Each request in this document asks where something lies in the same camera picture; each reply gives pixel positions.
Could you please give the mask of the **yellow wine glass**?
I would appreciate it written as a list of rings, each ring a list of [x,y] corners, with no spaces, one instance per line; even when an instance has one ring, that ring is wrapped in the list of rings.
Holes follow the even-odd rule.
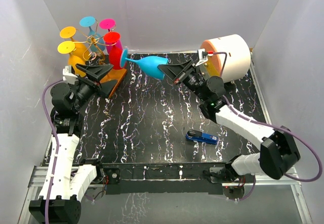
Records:
[[[76,50],[75,43],[72,41],[61,42],[57,51],[61,54],[69,54],[68,65],[72,66],[76,70],[76,65],[85,65],[85,62],[78,56],[74,55],[72,52]]]

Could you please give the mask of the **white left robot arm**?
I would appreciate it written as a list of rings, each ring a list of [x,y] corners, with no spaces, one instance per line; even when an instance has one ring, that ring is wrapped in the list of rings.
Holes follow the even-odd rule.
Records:
[[[81,201],[94,183],[108,183],[100,160],[81,161],[72,172],[74,153],[79,144],[84,117],[80,110],[93,95],[108,98],[117,80],[101,80],[113,69],[111,64],[76,68],[85,76],[76,75],[72,66],[65,66],[62,80],[46,87],[53,109],[44,112],[52,129],[51,155],[43,187],[36,200],[30,201],[29,212],[38,223],[78,223]]]

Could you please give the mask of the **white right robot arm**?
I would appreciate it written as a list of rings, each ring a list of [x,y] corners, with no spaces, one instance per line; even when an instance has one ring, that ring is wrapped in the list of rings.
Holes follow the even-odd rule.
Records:
[[[173,83],[183,83],[201,100],[199,108],[206,119],[231,129],[259,150],[256,154],[233,157],[218,172],[205,172],[206,177],[237,182],[246,174],[264,173],[278,180],[300,160],[291,132],[284,126],[277,128],[257,122],[236,110],[225,97],[222,78],[205,79],[192,60],[158,65],[158,69]]]

